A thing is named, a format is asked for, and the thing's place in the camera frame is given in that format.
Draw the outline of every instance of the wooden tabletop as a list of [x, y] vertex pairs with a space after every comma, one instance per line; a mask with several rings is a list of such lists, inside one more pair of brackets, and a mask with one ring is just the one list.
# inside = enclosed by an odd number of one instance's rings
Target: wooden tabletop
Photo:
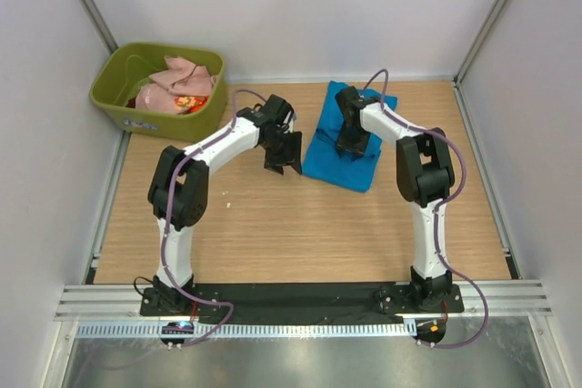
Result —
[[[303, 154], [321, 112], [326, 84], [248, 86], [284, 97], [296, 109]], [[441, 127], [463, 151], [465, 191], [447, 208], [447, 254], [474, 279], [507, 279], [475, 157], [449, 82], [393, 83], [397, 111], [415, 124]], [[238, 107], [256, 99], [240, 95]], [[221, 125], [231, 118], [227, 107]], [[152, 277], [159, 236], [147, 190], [160, 152], [177, 141], [133, 134], [109, 221], [97, 284]], [[239, 155], [210, 181], [208, 207], [196, 225], [192, 262], [201, 283], [352, 282], [409, 279], [414, 234], [408, 204], [396, 188], [396, 156], [383, 146], [365, 194], [295, 174], [263, 170], [260, 147]], [[456, 158], [457, 180], [460, 168]]]

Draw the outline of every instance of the green plastic basket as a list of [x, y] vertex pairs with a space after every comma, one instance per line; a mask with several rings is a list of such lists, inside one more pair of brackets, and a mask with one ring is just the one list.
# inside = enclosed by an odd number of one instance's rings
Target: green plastic basket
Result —
[[[216, 75], [212, 94], [205, 105], [192, 114], [163, 114], [125, 107], [152, 73], [166, 70], [164, 56], [182, 56], [205, 65]], [[225, 62], [219, 54], [206, 50], [133, 43], [117, 49], [91, 87], [91, 100], [127, 132], [163, 136], [196, 143], [216, 131], [227, 100]]]

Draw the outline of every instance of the logo on bin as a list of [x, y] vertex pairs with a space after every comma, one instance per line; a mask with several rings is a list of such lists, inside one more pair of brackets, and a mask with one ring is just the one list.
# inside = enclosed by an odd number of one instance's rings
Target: logo on bin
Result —
[[129, 127], [141, 127], [142, 129], [150, 129], [152, 131], [157, 131], [157, 126], [155, 124], [133, 122], [133, 121], [129, 120], [128, 118], [123, 118], [121, 120], [121, 123], [123, 123], [125, 126], [129, 126]]

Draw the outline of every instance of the gray floor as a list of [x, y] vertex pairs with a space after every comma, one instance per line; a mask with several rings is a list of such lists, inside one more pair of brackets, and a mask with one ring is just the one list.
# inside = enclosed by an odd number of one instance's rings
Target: gray floor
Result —
[[[479, 319], [452, 319], [447, 343], [469, 337]], [[219, 340], [183, 351], [159, 350], [158, 340], [76, 340], [64, 387], [548, 387], [527, 318], [495, 318], [476, 343], [429, 350], [410, 338]]]

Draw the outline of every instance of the white wall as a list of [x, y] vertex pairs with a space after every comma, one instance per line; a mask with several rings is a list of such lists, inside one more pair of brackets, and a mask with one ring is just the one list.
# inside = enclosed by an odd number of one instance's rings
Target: white wall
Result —
[[107, 52], [77, 0], [0, 0], [0, 378], [36, 387], [80, 283], [120, 132], [90, 105]]
[[581, 0], [513, 0], [463, 83], [517, 260], [543, 281], [577, 377], [581, 31]]
[[214, 48], [231, 81], [452, 76], [494, 0], [95, 0], [120, 45]]

